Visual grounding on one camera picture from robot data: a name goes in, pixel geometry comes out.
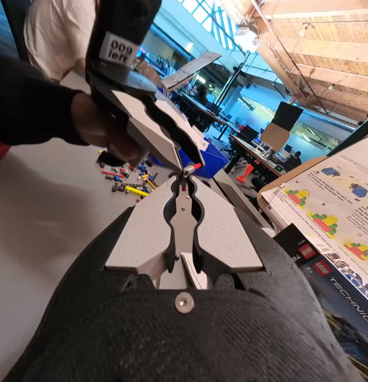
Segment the black panel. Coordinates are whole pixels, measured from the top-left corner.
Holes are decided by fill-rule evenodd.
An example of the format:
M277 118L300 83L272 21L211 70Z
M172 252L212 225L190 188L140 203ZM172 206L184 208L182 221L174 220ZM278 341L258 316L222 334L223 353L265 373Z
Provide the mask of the black panel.
M272 119L272 123L290 132L303 111L300 107L281 101Z

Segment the long wooden desk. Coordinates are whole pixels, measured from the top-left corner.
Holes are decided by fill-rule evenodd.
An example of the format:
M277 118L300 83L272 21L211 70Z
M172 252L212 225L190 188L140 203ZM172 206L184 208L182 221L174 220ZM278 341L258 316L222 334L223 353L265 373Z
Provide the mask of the long wooden desk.
M190 96L185 93L178 92L176 90L171 92L171 95L179 96L181 101L187 106L194 108L198 115L204 117L207 121L209 121L209 126L213 123L218 123L221 127L221 131L218 136L213 136L215 140L221 141L222 137L227 131L231 131L232 135L237 136L240 131L231 125L231 123L223 116L216 116L212 111L207 109L201 103L197 102Z

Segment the person's left forearm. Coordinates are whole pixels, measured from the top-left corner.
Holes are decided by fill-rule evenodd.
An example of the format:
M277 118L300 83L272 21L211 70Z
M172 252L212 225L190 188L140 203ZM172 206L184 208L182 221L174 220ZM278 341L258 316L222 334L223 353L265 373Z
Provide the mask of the person's left forearm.
M71 113L74 97L82 93L50 82L30 64L0 57L0 142L19 146L59 138L88 146Z

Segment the blue plastic bin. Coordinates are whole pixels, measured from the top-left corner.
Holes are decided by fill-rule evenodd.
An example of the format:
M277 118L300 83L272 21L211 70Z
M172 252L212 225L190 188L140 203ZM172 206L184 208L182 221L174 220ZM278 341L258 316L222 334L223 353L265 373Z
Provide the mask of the blue plastic bin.
M208 147L205 151L201 150L201 155L205 161L205 166L201 169L197 169L194 172L194 176L201 176L204 178L213 178L216 173L223 169L223 167L229 162L228 159L211 143L206 137L204 141L208 143ZM178 150L180 159L184 166L192 163L190 158L184 153L182 148ZM162 162L160 162L154 155L148 154L147 160L149 160L154 165L161 167L166 167Z

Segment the pile of loose lego pieces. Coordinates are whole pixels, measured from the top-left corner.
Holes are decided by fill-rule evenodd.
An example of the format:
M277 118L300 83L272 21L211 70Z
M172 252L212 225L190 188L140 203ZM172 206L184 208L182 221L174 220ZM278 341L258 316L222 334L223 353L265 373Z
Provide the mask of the pile of loose lego pieces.
M140 165L131 165L112 156L107 150L99 150L96 164L99 165L101 174L106 181L111 182L113 193L133 194L137 203L152 194L158 188L156 177L148 165L150 161L142 161Z

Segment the lego set box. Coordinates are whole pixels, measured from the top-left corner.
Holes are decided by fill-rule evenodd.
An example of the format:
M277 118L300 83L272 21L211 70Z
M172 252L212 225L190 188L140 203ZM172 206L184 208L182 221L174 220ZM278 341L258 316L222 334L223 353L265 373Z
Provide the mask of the lego set box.
M309 281L335 338L368 381L368 285L333 252L293 225L274 236Z

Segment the brown cardboard sheet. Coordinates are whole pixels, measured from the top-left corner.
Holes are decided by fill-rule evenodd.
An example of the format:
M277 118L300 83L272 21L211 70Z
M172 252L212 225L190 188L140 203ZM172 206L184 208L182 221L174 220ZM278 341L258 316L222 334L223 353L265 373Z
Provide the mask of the brown cardboard sheet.
M274 152L279 152L285 146L291 133L284 128L269 123L260 135L259 140L266 146L269 146Z

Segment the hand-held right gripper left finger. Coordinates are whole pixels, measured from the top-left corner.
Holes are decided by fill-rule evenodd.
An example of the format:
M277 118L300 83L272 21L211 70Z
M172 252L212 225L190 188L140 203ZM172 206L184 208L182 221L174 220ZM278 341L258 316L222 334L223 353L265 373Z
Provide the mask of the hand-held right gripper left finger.
M105 270L147 275L160 289L181 288L181 242L174 226L180 189L173 176L135 204Z

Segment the wooden office desk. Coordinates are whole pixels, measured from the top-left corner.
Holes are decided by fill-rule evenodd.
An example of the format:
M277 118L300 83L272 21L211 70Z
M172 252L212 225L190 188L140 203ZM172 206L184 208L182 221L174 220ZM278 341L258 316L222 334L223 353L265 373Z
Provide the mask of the wooden office desk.
M278 165L271 160L267 159L262 155L262 153L257 152L255 150L255 147L252 145L240 140L239 138L236 138L236 136L233 136L232 134L229 134L229 141L231 143L232 151L235 151L235 155L232 157L229 165L225 169L226 173L229 173L231 169L234 167L234 165L237 163L237 161L240 158L244 158L246 161L248 161L250 164L253 165L254 169L258 171L259 167L264 167L266 170L264 172L270 172L275 176L276 178L281 177L286 173L284 172L278 172L275 167Z

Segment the small white lego leaflet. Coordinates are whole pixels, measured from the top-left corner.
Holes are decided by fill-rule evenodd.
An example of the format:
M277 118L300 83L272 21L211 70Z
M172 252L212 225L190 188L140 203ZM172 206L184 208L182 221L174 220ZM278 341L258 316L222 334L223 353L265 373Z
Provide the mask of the small white lego leaflet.
M190 278L192 286L195 289L208 289L208 278L207 275L200 271L199 273L196 271L193 255L191 252L181 252L181 259L186 268L187 274Z

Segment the person's left hand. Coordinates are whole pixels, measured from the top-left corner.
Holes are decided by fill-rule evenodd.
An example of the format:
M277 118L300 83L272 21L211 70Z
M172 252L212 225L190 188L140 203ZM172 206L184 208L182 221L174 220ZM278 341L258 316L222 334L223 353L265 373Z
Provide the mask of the person's left hand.
M76 131L86 143L105 147L122 161L130 162L139 157L140 147L125 127L98 107L88 94L79 92L73 97L71 115Z

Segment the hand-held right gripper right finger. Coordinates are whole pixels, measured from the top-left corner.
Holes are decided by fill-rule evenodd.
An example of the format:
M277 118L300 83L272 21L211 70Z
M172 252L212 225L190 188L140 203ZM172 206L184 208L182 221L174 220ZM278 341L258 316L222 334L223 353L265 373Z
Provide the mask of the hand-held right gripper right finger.
M262 270L263 263L232 204L195 176L188 179L188 193L197 222L192 244L196 272L215 282L223 274Z

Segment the black light stand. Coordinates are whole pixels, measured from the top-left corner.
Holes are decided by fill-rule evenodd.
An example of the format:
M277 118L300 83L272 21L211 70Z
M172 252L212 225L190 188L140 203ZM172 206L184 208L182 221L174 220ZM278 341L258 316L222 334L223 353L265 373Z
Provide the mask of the black light stand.
M222 117L227 117L229 115L229 110L232 108L232 105L235 103L238 95L245 84L244 78L246 73L243 68L247 65L248 58L252 56L252 52L249 52L244 59L237 67L233 67L234 73L231 76L228 86L226 88L224 99L221 103L222 111L220 115Z

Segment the printed task sheet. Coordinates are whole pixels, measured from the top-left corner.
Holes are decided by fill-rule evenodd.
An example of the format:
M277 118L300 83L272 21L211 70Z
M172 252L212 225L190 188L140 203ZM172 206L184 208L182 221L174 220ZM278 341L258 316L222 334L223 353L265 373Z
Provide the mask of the printed task sheet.
M368 285L368 137L262 197L260 207L280 230L294 224Z

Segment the tilted grey sign board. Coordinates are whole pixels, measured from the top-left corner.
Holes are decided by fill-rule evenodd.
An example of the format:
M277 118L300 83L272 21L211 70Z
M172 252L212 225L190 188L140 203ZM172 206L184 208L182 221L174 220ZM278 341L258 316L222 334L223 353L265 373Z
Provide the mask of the tilted grey sign board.
M172 91L182 84L189 82L196 72L222 57L222 54L216 52L205 52L196 59L185 64L173 75L162 80L162 86L167 91Z

